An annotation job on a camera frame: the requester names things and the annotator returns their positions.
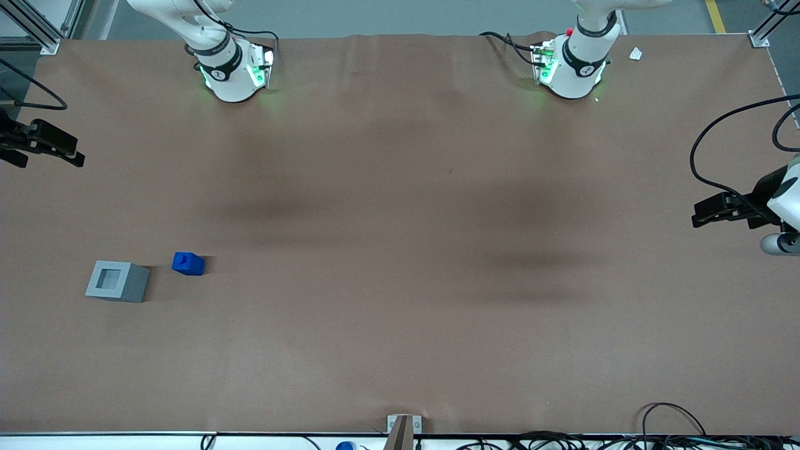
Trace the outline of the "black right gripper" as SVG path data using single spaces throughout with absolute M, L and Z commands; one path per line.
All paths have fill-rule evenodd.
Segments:
M 77 168 L 84 166 L 86 157 L 76 149 L 77 137 L 42 119 L 34 119 L 25 125 L 12 120 L 8 114 L 1 114 L 2 161 L 25 168 L 28 156 L 23 151 L 31 148 L 32 141 L 38 154 L 57 157 Z

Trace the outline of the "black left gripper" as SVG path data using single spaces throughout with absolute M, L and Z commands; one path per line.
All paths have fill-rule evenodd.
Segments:
M 719 192 L 694 205 L 691 217 L 692 228 L 701 228 L 709 223 L 747 220 L 748 227 L 756 229 L 772 224 L 781 229 L 791 225 L 781 214 L 786 214 L 791 205 L 791 180 L 788 166 L 781 166 L 757 180 L 752 192 L 746 195 L 751 208 L 740 197 L 731 192 Z

